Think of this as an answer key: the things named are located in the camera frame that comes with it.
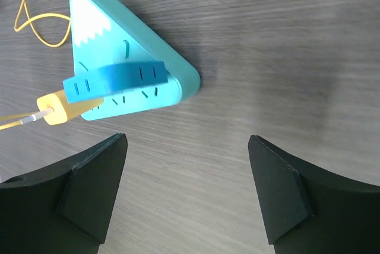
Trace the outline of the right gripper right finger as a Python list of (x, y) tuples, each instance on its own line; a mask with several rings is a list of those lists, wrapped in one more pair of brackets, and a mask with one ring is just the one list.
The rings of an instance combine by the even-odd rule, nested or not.
[(275, 253), (379, 253), (379, 186), (325, 170), (258, 135), (248, 151)]

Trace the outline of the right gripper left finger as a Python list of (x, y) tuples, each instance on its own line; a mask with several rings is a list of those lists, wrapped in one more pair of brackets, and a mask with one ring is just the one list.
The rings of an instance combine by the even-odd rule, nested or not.
[(97, 253), (105, 242), (128, 141), (115, 134), (1, 183), (2, 253)]

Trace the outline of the orange charger plug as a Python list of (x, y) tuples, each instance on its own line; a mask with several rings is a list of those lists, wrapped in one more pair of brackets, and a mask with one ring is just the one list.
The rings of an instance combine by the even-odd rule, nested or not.
[(64, 90), (47, 94), (36, 100), (36, 104), (41, 112), (47, 109), (52, 110), (48, 115), (43, 117), (45, 122), (49, 125), (65, 123), (93, 108), (97, 108), (102, 105), (103, 102), (103, 98), (97, 98), (70, 104), (68, 103)]

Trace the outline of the blue charger plug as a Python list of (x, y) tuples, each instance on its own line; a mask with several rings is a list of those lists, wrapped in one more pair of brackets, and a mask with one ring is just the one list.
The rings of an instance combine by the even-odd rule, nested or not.
[(168, 82), (162, 61), (124, 62), (91, 69), (63, 81), (69, 103), (111, 96)]

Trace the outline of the teal triangular power socket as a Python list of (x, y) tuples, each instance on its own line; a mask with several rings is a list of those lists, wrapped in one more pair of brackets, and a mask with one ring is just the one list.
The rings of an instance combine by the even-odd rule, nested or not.
[(81, 116), (98, 120), (173, 106), (200, 88), (198, 71), (119, 0), (69, 0), (74, 74), (119, 63), (162, 61), (167, 82), (106, 96)]

